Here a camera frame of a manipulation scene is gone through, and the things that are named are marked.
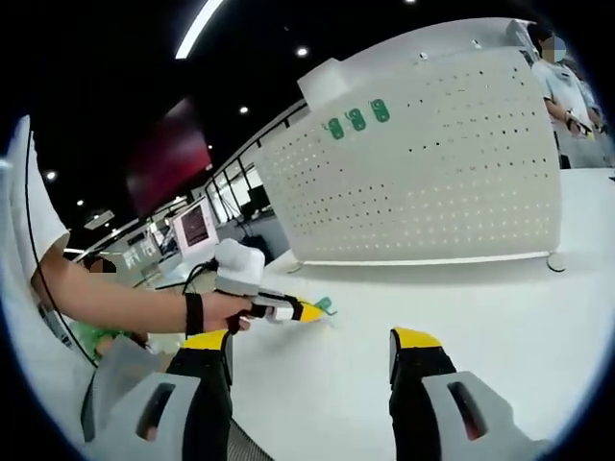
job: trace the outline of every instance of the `black strap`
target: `black strap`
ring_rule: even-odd
[[[185,293],[185,335],[203,332],[203,299],[196,293]]]

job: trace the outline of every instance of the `green tag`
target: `green tag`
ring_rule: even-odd
[[[346,118],[352,122],[353,128],[356,131],[362,132],[363,130],[365,130],[365,119],[363,118],[363,114],[359,109],[354,108],[346,112]]]
[[[344,137],[344,129],[337,118],[332,118],[327,126],[323,123],[323,128],[328,132],[331,132],[333,139],[341,139]]]
[[[389,121],[389,119],[391,118],[391,114],[388,113],[386,104],[382,99],[375,99],[374,101],[370,101],[369,105],[374,111],[374,115],[376,115],[376,120],[381,123]]]

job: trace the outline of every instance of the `red screen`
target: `red screen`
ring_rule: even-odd
[[[210,165],[207,143],[183,100],[138,142],[128,162],[126,183],[138,216],[171,200],[184,182]]]

